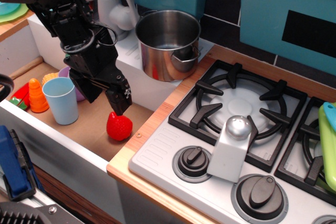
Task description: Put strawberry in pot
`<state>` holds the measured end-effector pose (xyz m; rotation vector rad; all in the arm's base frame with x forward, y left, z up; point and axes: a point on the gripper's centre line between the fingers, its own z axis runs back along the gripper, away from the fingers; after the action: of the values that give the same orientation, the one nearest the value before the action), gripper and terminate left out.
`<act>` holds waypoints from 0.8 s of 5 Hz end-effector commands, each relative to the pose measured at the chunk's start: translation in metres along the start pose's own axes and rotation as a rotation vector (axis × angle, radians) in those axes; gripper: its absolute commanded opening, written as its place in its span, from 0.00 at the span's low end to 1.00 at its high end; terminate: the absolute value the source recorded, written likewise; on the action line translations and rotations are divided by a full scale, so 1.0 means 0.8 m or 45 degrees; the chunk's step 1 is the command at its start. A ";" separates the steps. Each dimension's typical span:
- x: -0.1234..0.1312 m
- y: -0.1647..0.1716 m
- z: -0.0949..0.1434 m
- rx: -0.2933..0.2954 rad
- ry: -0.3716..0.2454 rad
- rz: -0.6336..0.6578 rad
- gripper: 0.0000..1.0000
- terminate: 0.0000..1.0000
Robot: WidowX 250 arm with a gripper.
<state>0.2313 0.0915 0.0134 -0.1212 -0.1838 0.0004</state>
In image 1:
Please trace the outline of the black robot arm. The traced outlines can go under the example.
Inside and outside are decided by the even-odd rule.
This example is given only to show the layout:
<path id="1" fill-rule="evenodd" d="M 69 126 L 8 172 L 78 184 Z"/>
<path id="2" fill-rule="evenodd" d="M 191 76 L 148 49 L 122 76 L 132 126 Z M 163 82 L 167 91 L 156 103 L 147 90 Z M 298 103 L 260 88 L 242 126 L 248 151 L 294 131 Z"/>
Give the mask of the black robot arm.
<path id="1" fill-rule="evenodd" d="M 60 40 L 70 67 L 69 77 L 80 93 L 92 103 L 101 92 L 117 115 L 132 104 L 127 79 L 116 67 L 117 36 L 112 29 L 92 18 L 86 0 L 1 0 L 2 3 L 26 4 L 52 37 Z"/>

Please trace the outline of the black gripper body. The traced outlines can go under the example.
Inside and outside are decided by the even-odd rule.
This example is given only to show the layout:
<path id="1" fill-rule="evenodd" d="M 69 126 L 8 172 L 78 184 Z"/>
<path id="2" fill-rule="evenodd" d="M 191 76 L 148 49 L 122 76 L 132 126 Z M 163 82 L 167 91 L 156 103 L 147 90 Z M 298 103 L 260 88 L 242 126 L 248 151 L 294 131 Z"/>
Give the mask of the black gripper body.
<path id="1" fill-rule="evenodd" d="M 104 23 L 53 25 L 55 35 L 66 54 L 64 63 L 71 68 L 70 78 L 81 94 L 92 103 L 101 92 L 130 88 L 123 73 L 116 67 L 117 37 Z"/>

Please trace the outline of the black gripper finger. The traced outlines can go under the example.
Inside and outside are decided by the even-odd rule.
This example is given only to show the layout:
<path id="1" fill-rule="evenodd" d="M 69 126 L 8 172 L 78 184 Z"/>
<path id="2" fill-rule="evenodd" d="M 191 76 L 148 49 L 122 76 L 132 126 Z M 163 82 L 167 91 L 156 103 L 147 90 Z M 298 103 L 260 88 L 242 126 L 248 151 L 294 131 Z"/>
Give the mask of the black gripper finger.
<path id="1" fill-rule="evenodd" d="M 130 88 L 121 91 L 108 89 L 105 91 L 105 94 L 113 111 L 118 116 L 123 115 L 124 112 L 132 105 L 132 95 Z"/>

